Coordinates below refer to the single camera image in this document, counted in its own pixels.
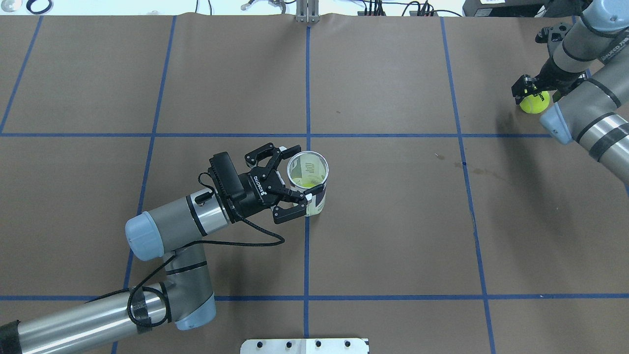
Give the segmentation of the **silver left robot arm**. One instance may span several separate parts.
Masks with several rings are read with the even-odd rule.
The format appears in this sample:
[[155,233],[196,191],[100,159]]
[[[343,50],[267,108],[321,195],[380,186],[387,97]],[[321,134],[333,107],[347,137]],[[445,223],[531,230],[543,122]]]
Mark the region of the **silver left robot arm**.
[[160,266],[138,285],[98,296],[77,307],[37,320],[11,321],[1,327],[3,354],[74,354],[173,323],[188,331],[214,320],[217,309],[205,244],[211,233],[243,222],[272,236],[249,217],[270,210],[275,223],[308,214],[308,206],[325,192],[326,177],[308,177],[286,186],[272,168],[254,167],[236,175],[207,173],[213,184],[128,220],[126,237],[137,258],[162,258]]

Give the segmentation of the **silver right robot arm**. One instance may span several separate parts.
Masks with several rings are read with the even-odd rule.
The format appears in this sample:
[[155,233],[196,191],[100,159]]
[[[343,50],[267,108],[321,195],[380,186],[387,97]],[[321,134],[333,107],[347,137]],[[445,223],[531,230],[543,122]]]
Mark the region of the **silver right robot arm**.
[[562,144],[576,142],[628,180],[626,0],[596,0],[575,24],[538,18],[458,17],[417,0],[400,16],[373,0],[360,16],[325,14],[291,25],[260,53],[282,59],[306,42],[308,106],[317,133],[515,134],[516,114],[541,117]]

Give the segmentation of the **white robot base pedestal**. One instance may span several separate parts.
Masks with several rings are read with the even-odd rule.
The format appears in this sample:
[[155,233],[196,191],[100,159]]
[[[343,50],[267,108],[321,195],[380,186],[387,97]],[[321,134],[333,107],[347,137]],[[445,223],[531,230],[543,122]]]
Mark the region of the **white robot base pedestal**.
[[288,338],[246,340],[241,354],[369,354],[363,338]]

